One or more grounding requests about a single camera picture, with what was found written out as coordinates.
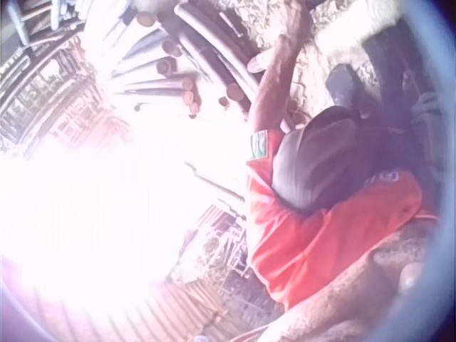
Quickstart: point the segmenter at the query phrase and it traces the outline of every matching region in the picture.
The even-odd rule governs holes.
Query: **person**
[[[284,32],[249,113],[247,246],[255,274],[289,310],[382,239],[436,216],[425,177],[413,162],[402,162],[417,158],[383,162],[391,151],[384,148],[390,142],[385,132],[397,130],[360,123],[347,101],[353,93],[332,92],[343,107],[328,108],[304,129],[280,131],[296,59],[312,25],[298,0],[286,2],[281,15]],[[347,76],[346,68],[336,78],[341,75]]]

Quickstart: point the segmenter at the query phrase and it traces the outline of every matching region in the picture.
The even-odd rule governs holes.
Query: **red shirt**
[[[272,162],[282,138],[278,130],[261,131],[252,138],[247,244],[256,275],[287,310],[417,217],[423,194],[409,172],[382,172],[332,209],[304,216],[282,204],[271,188]]]

